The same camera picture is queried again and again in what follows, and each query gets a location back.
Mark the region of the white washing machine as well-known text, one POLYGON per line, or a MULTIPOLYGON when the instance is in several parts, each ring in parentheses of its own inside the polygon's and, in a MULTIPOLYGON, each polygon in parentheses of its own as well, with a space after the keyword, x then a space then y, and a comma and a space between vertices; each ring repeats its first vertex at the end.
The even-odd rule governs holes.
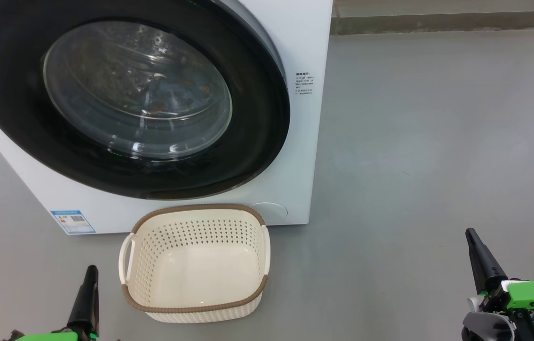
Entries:
POLYGON ((0 132, 1 155, 51 216, 50 211, 81 211, 95 229, 94 234, 128 233, 142 216, 158 209, 206 204, 249 207, 270 202, 288 210, 288 225, 308 223, 333 0, 219 1, 231 9, 243 8, 244 17, 259 23, 259 33, 269 37, 284 67, 291 123, 276 159, 254 179, 213 196, 140 199, 104 192, 64 177, 34 160, 0 132), (294 94, 297 72, 314 75, 313 94, 294 94))

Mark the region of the small printed text label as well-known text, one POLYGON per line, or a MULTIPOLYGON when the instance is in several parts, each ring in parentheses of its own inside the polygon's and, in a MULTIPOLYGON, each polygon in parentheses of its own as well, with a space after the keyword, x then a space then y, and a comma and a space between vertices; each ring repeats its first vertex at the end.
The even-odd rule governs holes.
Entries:
POLYGON ((310 95, 314 91, 315 77, 311 72, 297 72, 294 80, 295 95, 310 95))

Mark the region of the round white filter cover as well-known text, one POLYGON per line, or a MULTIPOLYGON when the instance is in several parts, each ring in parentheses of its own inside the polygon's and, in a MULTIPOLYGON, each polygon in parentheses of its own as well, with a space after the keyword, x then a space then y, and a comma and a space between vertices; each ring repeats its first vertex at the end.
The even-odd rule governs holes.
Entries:
POLYGON ((249 206, 264 220, 266 226, 288 224, 288 210, 282 205, 270 202, 255 203, 249 206))

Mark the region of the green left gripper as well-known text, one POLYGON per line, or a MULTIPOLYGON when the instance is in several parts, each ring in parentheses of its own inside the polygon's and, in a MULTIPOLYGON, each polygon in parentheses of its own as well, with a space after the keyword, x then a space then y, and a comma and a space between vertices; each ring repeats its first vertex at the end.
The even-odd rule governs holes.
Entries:
POLYGON ((99 332, 99 271, 87 267, 83 283, 70 313, 67 327, 44 334, 23 334, 13 330, 9 341, 98 341, 99 332))

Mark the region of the cream laundry basket brown rim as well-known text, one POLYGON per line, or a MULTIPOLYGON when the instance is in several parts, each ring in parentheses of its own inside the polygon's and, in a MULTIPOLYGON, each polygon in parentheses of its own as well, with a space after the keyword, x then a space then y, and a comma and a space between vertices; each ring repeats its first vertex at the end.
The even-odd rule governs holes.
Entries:
POLYGON ((163 323, 213 323, 253 313, 267 285, 271 243, 254 209, 177 206, 135 223, 118 255, 124 297, 163 323))

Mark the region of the blue energy label sticker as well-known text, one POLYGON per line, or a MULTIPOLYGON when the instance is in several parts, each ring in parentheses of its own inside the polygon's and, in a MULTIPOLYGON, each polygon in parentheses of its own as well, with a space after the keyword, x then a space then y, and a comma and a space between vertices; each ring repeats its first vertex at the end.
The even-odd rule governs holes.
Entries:
POLYGON ((50 211, 59 226, 68 234, 94 234, 95 229, 81 211, 50 211))

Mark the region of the dark round washing machine door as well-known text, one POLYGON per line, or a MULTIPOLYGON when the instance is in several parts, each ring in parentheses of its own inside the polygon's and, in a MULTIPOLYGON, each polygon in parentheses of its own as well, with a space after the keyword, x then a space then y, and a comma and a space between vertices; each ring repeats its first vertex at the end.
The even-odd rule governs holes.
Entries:
POLYGON ((176 200, 247 183, 291 123, 259 23, 219 0, 0 0, 0 132, 34 160, 119 196, 176 200), (142 114, 148 82, 211 88, 187 118, 142 114))

